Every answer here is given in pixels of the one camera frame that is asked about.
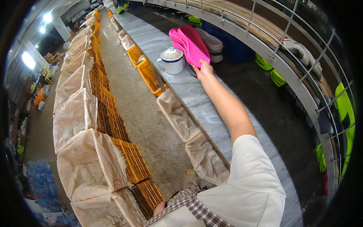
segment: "plaid apron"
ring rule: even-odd
[[[206,227],[233,227],[233,225],[218,217],[197,199],[197,193],[205,191],[207,189],[211,189],[213,187],[216,187],[216,185],[209,183],[192,174],[187,174],[187,179],[184,183],[184,189],[178,192],[178,194],[176,194],[174,197],[169,199],[168,206],[161,213],[159,213],[155,217],[152,217],[144,227],[151,225],[165,214],[184,205],[198,220],[204,221]]]

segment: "pot lid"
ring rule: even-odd
[[[179,49],[170,47],[169,49],[167,49],[166,51],[163,51],[160,54],[160,57],[164,60],[164,61],[176,61],[178,59],[180,59],[183,56],[183,52]]]

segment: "blue plastic bin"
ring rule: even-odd
[[[143,6],[142,2],[139,1],[128,1],[131,8],[136,9],[137,7]]]
[[[228,58],[230,62],[237,64],[247,61],[254,56],[254,51],[236,37],[204,20],[201,20],[201,23],[204,31],[223,42],[223,56]]]

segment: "pink shoe sole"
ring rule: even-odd
[[[186,52],[185,56],[189,58],[190,63],[200,68],[200,59],[203,59],[207,63],[211,62],[208,49],[194,28],[189,25],[182,25],[178,29],[178,34],[178,39],[181,39],[186,44],[183,45]]]
[[[173,41],[173,46],[176,48],[176,49],[179,49],[179,50],[181,50],[183,53],[184,53],[184,56],[185,56],[185,59],[186,59],[186,61],[190,64],[190,60],[189,60],[189,58],[185,55],[185,49],[184,49],[184,47],[182,46],[182,45],[180,45],[179,43],[177,43],[177,42],[175,42],[175,41]]]
[[[184,41],[179,37],[179,33],[178,33],[178,29],[177,28],[173,28],[169,31],[169,37],[171,38],[171,40],[173,40],[173,46],[176,49],[181,50],[184,53],[185,59],[187,60],[187,62],[190,64],[191,61],[187,55],[187,52],[185,50],[185,47],[187,46]]]

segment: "enamel mug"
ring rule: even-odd
[[[183,52],[173,47],[167,49],[160,54],[157,64],[160,68],[165,68],[169,74],[178,74],[183,68]]]

